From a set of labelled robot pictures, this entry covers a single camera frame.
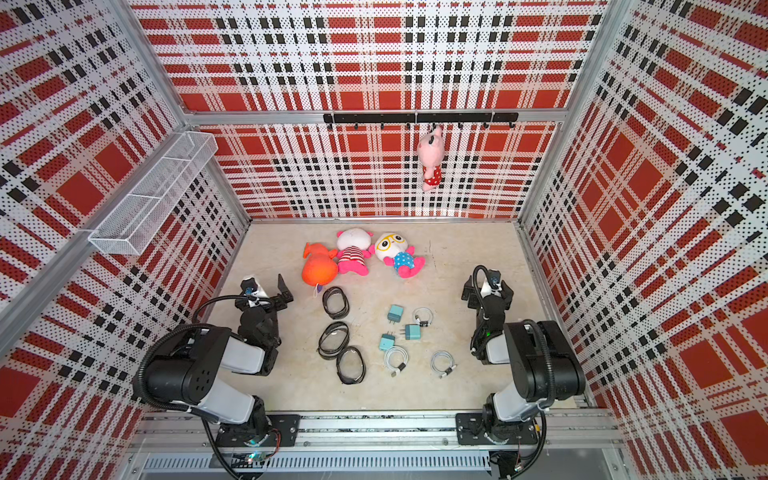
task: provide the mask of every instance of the beige floor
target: beige floor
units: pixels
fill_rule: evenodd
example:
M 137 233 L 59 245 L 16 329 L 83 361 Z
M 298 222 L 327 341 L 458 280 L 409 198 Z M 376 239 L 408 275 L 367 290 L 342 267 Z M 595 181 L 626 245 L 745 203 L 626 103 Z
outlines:
M 320 297 L 301 280 L 306 242 L 335 247 L 336 231 L 348 224 L 255 223 L 226 278 L 221 294 L 240 292 L 240 281 L 255 274 L 270 295 L 277 293 L 277 274 L 282 273 L 295 300 L 279 313 L 283 345 L 271 375 L 220 375 L 241 391 L 264 399 L 268 410 L 393 410 L 479 409 L 488 394 L 503 389 L 512 380 L 509 366 L 485 366 L 469 353 L 469 338 L 475 328 L 474 312 L 461 300 L 462 286 L 475 265 L 482 263 L 502 272 L 515 291 L 507 321 L 543 319 L 541 304 L 511 223 L 374 223 L 357 224 L 374 233 L 402 234 L 415 247 L 416 256 L 426 257 L 426 266 L 408 280 L 372 257 L 370 274 L 338 276 L 331 286 L 344 289 L 350 313 L 344 319 L 351 332 L 350 345 L 358 346 L 367 374 L 359 385 L 345 386 L 336 376 L 336 363 L 322 360 L 317 352 L 320 333 L 331 322 Z M 392 304 L 405 308 L 400 324 L 388 323 Z M 422 329 L 422 339 L 405 340 L 400 329 L 409 323 L 415 308 L 427 306 L 435 321 Z M 229 302 L 214 307 L 209 321 L 237 330 L 240 311 Z M 379 339 L 395 332 L 396 344 L 408 351 L 407 368 L 392 378 L 384 366 Z M 440 379 L 429 367 L 437 350 L 448 350 L 458 368 Z M 556 406 L 574 406 L 572 401 Z

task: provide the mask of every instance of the teal power adapter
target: teal power adapter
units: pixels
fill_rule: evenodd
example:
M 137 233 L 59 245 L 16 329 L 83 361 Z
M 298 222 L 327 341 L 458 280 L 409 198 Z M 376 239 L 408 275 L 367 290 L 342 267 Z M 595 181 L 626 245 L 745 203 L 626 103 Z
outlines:
M 389 308 L 389 313 L 386 314 L 386 318 L 392 323 L 397 323 L 402 318 L 403 311 L 404 309 L 401 306 L 392 305 Z
M 406 325 L 402 332 L 406 336 L 406 340 L 418 340 L 422 338 L 422 329 L 415 323 Z
M 395 345 L 395 336 L 385 333 L 382 335 L 382 339 L 379 341 L 379 350 L 386 352 Z

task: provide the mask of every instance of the plush toy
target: plush toy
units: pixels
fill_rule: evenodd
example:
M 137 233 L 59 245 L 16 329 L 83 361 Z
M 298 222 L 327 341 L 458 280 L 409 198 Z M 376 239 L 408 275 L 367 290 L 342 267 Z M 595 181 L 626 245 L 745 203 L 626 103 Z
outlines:
M 304 269 L 301 271 L 301 278 L 305 283 L 311 286 L 327 285 L 331 283 L 336 274 L 339 273 L 339 266 L 331 260 L 339 251 L 333 249 L 328 251 L 321 243 L 308 243 L 304 247 Z
M 442 180 L 442 159 L 445 156 L 445 142 L 442 139 L 442 128 L 437 127 L 435 130 L 424 135 L 419 140 L 419 146 L 416 147 L 416 153 L 419 156 L 419 161 L 422 162 L 422 169 L 424 172 L 424 184 L 422 190 L 425 192 L 440 185 Z
M 424 257 L 414 257 L 413 247 L 397 233 L 384 233 L 376 241 L 376 256 L 385 265 L 395 267 L 402 278 L 416 275 L 424 266 Z
M 362 228 L 350 228 L 336 234 L 336 248 L 339 254 L 339 273 L 355 272 L 359 275 L 368 275 L 368 267 L 365 258 L 370 258 L 368 248 L 371 246 L 373 233 L 366 232 Z

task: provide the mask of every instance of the plush toy leg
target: plush toy leg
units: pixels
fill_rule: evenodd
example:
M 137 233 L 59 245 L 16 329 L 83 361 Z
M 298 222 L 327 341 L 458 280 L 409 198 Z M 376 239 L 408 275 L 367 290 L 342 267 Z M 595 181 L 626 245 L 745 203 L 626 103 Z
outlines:
M 368 275 L 368 267 L 355 260 L 339 262 L 339 273 L 355 272 L 360 276 Z
M 422 270 L 425 263 L 426 263 L 426 260 L 424 259 L 424 257 L 416 257 L 415 259 L 413 259 L 413 268 L 409 268 L 403 265 L 397 269 L 397 273 L 402 278 L 411 278 L 412 276 L 415 276 L 418 272 Z

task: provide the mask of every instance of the red plaid pattern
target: red plaid pattern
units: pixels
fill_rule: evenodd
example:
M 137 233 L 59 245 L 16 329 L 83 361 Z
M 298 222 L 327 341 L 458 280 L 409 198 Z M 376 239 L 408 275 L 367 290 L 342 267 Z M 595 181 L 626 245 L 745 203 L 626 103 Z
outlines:
M 563 107 L 606 3 L 130 0 L 191 111 Z
M 768 475 L 765 2 L 634 2 L 527 225 L 644 478 Z
M 252 217 L 517 217 L 554 124 L 443 126 L 440 187 L 422 192 L 427 125 L 215 125 L 216 159 Z
M 115 473 L 144 413 L 137 362 L 214 295 L 242 233 L 203 172 L 143 255 L 85 261 L 0 362 L 1 477 Z
M 109 11 L 0 11 L 0 309 L 175 127 Z

